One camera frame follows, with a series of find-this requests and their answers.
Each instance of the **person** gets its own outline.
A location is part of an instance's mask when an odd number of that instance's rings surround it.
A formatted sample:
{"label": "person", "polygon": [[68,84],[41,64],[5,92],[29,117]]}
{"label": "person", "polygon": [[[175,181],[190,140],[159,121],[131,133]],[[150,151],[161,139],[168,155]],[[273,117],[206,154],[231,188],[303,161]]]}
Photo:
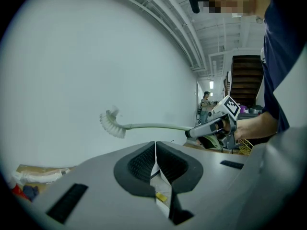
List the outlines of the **person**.
{"label": "person", "polygon": [[210,96],[210,92],[206,91],[203,95],[203,99],[201,100],[201,124],[207,122],[208,112],[210,111],[211,104],[208,100]]}
{"label": "person", "polygon": [[[239,120],[235,139],[263,138],[285,131],[288,121],[273,91],[279,86],[295,64],[306,45],[306,29],[300,21],[300,9],[305,0],[205,0],[215,12],[256,15],[264,20],[265,36],[263,52],[264,102],[258,117]],[[224,121],[224,129],[229,124]]]}

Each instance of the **yellow object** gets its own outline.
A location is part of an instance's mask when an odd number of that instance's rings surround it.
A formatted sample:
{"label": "yellow object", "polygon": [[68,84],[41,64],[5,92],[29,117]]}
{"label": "yellow object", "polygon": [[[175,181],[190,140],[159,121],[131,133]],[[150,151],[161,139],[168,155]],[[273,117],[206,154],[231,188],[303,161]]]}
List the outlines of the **yellow object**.
{"label": "yellow object", "polygon": [[240,139],[238,142],[242,144],[239,146],[240,152],[246,156],[249,156],[253,145],[246,139]]}
{"label": "yellow object", "polygon": [[162,193],[157,193],[155,196],[158,199],[160,199],[163,203],[167,200],[167,197],[165,197]]}

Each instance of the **red object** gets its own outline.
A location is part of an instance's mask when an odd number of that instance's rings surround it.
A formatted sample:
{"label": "red object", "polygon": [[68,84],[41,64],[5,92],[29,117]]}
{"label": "red object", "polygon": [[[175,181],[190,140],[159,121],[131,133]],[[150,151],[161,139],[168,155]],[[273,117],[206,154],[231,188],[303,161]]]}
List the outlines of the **red object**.
{"label": "red object", "polygon": [[21,197],[23,197],[23,198],[29,200],[29,199],[27,198],[27,196],[23,193],[22,189],[21,189],[21,188],[19,187],[19,185],[17,185],[17,184],[16,184],[16,186],[15,186],[13,189],[11,189],[11,192],[12,192],[13,194],[15,194],[15,195],[21,196]]}

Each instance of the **basket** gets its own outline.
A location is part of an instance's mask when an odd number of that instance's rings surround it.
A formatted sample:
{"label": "basket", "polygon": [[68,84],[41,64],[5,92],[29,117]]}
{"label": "basket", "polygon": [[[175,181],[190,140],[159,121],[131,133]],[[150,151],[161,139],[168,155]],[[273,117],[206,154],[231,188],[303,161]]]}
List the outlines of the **basket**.
{"label": "basket", "polygon": [[246,139],[240,139],[238,142],[241,143],[241,146],[239,146],[240,152],[249,156],[253,145]]}

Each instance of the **white wall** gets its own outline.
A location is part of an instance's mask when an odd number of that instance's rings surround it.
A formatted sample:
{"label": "white wall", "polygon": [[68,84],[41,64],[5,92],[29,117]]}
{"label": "white wall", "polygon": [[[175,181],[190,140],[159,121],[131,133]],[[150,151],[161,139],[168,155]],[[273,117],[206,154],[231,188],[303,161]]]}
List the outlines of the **white wall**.
{"label": "white wall", "polygon": [[7,171],[23,163],[72,166],[184,132],[106,133],[114,104],[121,124],[195,122],[196,79],[169,35],[123,0],[29,0],[0,51],[0,140]]}
{"label": "white wall", "polygon": [[202,90],[201,84],[198,83],[198,96],[197,96],[197,105],[201,103],[201,100],[203,98],[204,91]]}

